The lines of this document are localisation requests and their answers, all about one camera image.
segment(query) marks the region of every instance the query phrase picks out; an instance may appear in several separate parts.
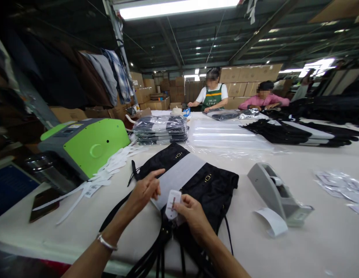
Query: green apron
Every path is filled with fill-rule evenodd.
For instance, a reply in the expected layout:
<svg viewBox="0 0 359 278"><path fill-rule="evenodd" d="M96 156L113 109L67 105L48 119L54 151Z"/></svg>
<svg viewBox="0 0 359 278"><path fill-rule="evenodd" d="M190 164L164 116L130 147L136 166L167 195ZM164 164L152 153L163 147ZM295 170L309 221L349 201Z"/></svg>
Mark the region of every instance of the green apron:
<svg viewBox="0 0 359 278"><path fill-rule="evenodd" d="M207 87L207 94L205 95L205 100L203 101L202 111L204 111L205 108L211 107L222 100L222 86L223 84L219 90L211 91L209 93Z"/></svg>

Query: green machine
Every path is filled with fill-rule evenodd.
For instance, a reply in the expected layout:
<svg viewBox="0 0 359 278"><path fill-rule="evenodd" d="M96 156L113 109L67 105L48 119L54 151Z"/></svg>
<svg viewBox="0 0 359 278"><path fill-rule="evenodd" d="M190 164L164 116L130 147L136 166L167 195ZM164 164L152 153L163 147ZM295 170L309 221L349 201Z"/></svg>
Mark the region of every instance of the green machine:
<svg viewBox="0 0 359 278"><path fill-rule="evenodd" d="M38 149L52 151L88 180L109 157L130 144L121 120L86 119L60 124L44 133Z"/></svg>

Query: silver bracelet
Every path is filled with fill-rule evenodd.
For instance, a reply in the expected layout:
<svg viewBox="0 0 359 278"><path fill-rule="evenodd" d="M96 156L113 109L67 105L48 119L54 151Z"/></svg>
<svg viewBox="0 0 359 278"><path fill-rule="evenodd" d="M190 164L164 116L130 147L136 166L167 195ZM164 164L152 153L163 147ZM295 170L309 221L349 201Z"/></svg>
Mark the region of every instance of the silver bracelet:
<svg viewBox="0 0 359 278"><path fill-rule="evenodd" d="M118 245L115 247L115 246L112 246L112 245L108 244L108 243L103 239L101 233L98 233L98 235L97 235L97 240L98 240L99 242L101 242L102 245L104 245L105 247L109 248L109 249L112 250L112 251L117 251L117 250L118 250Z"/></svg>

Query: plaid shirt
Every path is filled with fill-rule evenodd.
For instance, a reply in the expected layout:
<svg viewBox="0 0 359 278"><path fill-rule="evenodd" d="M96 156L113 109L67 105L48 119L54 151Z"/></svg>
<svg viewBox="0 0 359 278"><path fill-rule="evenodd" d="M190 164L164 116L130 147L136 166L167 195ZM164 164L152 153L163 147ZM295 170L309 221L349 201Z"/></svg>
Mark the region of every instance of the plaid shirt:
<svg viewBox="0 0 359 278"><path fill-rule="evenodd" d="M118 55L112 50L102 49L102 53L109 60L114 77L118 81L117 89L120 100L129 103L131 100L130 96L134 95L134 91L129 84L129 79L122 62Z"/></svg>

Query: ceiling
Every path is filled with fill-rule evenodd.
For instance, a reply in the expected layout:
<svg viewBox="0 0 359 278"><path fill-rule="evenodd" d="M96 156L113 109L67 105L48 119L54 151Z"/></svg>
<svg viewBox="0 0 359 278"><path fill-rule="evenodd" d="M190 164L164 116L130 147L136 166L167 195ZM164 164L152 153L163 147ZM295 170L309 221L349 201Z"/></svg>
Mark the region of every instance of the ceiling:
<svg viewBox="0 0 359 278"><path fill-rule="evenodd" d="M246 15L247 2L234 8L123 22L128 61L135 70L149 73L268 61L295 68L323 57L359 58L359 24L354 18L331 25L308 24L331 0L299 1L278 17L273 16L286 0L259 0L253 25ZM34 32L66 40L79 49L97 53L99 47L117 49L102 0L18 0L7 14ZM275 32L261 32L273 18L278 19L272 27ZM349 31L335 33L342 29ZM258 30L263 36L247 44ZM240 49L243 55L232 60Z"/></svg>

